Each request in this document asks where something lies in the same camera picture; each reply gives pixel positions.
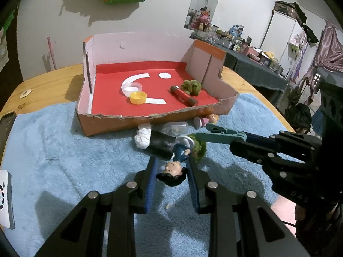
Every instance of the pink stick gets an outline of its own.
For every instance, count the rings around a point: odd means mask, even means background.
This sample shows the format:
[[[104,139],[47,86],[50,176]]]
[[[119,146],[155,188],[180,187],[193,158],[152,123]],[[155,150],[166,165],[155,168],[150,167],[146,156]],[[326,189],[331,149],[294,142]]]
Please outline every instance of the pink stick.
[[[56,63],[55,63],[55,56],[54,56],[53,45],[51,44],[50,37],[48,37],[48,44],[49,44],[49,50],[50,50],[51,59],[53,60],[53,64],[54,64],[54,69],[57,69],[56,68]]]

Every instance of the open box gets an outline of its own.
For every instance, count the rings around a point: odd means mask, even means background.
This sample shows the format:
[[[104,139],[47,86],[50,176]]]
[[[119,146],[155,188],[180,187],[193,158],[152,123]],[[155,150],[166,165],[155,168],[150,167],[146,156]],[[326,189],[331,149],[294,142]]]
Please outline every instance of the open box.
[[[88,37],[83,43],[85,80],[76,107],[83,132],[90,136],[146,122],[160,124],[227,114],[238,93],[221,79],[225,55],[225,51],[205,42],[164,34]],[[198,106],[187,107],[169,89],[192,78],[201,82],[202,91],[195,97]],[[121,91],[124,81],[141,83],[150,100],[143,105],[131,104]]]

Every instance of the figurine face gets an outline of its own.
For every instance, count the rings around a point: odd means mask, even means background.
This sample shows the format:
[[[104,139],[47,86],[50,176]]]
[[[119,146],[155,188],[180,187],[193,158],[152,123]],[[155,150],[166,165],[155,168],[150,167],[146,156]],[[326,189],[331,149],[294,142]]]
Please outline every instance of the figurine face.
[[[182,175],[182,167],[178,161],[168,162],[163,173],[171,174],[173,177]]]

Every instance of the yellow bottle cap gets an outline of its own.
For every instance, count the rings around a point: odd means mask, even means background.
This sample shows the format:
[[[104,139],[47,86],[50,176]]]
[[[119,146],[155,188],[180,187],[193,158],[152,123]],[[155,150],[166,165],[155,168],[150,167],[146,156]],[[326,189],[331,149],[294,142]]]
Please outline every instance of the yellow bottle cap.
[[[130,101],[134,105],[141,105],[146,102],[146,97],[146,93],[137,91],[130,94]]]

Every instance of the red marker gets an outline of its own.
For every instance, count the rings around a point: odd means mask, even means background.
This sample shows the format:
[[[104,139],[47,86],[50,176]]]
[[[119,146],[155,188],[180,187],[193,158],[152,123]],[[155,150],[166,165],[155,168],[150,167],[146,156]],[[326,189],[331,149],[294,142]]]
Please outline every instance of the red marker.
[[[171,86],[170,91],[171,93],[176,95],[181,102],[186,101],[190,106],[198,106],[199,104],[199,102],[195,98],[192,98],[190,95],[186,94],[180,89],[179,86]]]

